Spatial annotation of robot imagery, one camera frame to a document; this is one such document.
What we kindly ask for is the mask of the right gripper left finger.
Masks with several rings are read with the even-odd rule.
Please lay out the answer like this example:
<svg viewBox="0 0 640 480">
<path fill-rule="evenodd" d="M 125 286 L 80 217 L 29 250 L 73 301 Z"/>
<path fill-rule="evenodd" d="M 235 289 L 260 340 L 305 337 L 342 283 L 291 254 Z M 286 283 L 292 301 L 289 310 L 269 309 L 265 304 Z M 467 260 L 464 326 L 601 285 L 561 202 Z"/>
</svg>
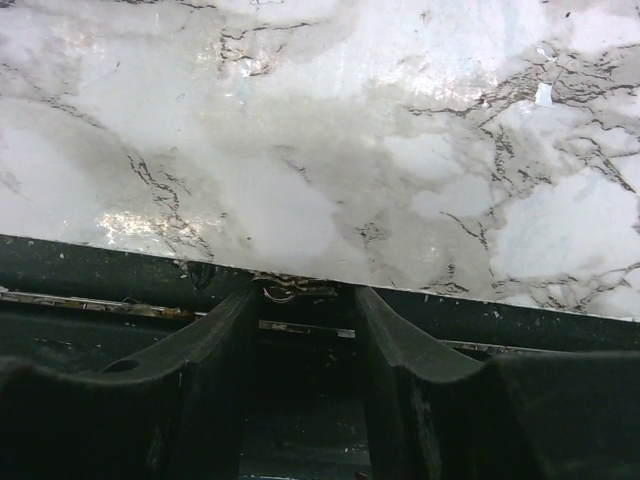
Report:
<svg viewBox="0 0 640 480">
<path fill-rule="evenodd" d="M 5 479 L 235 479 L 246 422 L 258 293 L 98 373 L 1 361 Z"/>
</svg>

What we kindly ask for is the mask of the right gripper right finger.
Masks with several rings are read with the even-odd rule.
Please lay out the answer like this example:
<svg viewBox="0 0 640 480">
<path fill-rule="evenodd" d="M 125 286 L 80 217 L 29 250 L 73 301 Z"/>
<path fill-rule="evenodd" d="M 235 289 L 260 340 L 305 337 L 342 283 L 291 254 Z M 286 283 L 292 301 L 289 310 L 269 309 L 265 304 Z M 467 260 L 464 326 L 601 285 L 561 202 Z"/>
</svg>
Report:
<svg viewBox="0 0 640 480">
<path fill-rule="evenodd" d="M 370 288 L 355 294 L 376 479 L 635 479 L 635 352 L 500 355 L 441 343 Z"/>
</svg>

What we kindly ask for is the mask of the black mounting rail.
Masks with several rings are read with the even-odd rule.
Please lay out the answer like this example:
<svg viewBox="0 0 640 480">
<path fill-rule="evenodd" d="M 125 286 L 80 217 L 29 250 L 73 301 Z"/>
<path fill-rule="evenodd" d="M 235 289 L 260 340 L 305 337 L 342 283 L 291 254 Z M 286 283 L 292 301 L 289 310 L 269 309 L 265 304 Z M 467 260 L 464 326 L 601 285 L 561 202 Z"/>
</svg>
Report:
<svg viewBox="0 0 640 480">
<path fill-rule="evenodd" d="M 259 279 L 296 278 L 6 235 L 1 361 L 19 357 L 59 373 L 98 373 L 250 286 L 258 293 L 257 330 L 235 479 L 376 479 L 357 357 L 360 288 L 481 362 L 545 353 L 639 356 L 635 323 L 331 281 L 323 282 L 335 296 L 277 304 L 263 295 Z"/>
</svg>

